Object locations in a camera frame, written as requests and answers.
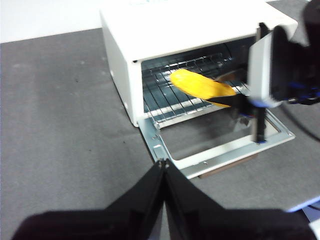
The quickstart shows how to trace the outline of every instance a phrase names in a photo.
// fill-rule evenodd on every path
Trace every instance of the gray table surface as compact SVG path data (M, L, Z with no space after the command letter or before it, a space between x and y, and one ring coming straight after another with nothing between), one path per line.
M306 2L270 4L299 20ZM294 39L306 44L300 25ZM1 104L3 240L35 213L105 208L153 164L111 80L101 29L1 44ZM320 136L320 104L288 108ZM191 181L226 208L288 210L319 197L319 143L273 113L295 140Z

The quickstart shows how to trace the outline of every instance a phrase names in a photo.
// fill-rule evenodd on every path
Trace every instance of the yellow object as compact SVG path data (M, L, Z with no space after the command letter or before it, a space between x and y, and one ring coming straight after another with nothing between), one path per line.
M214 81L211 78L186 69L179 69L171 73L170 79L172 84L185 94L203 100L208 100L214 97L236 95L236 92L230 85ZM207 102L219 107L230 107L229 105L214 103L211 101Z

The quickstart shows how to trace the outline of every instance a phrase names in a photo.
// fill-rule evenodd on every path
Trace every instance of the oven rack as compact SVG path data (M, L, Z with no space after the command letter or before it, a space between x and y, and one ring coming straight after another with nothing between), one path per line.
M144 70L142 86L145 114L154 123L165 127L220 109L221 107L180 91L171 83L170 74L178 69L187 69L215 79L231 61L231 58L223 58L222 53L216 53ZM248 90L242 82L226 83L239 93Z

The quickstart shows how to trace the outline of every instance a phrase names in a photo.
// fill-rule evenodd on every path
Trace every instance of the white toaster oven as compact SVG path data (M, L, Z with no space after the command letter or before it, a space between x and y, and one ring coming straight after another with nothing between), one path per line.
M267 142L252 142L249 118L184 94L169 75L184 68L214 79L245 66L259 23L283 25L291 37L295 20L261 0L108 1L100 15L110 74L154 160L169 158L193 178L294 138L268 112ZM232 84L248 94L245 82ZM211 121L219 128L212 141L197 133L212 132ZM179 134L166 144L162 133L171 130Z

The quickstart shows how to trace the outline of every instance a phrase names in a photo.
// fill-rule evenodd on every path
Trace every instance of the wire rack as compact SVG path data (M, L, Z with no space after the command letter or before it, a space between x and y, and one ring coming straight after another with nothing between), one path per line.
M170 74L178 69L187 69L214 79L221 75L223 69L230 63L230 58L223 58L222 53L216 53L144 70L142 72L144 112L154 122L162 123L212 107L211 103L177 89L170 82ZM241 92L235 83L231 83L231 86Z

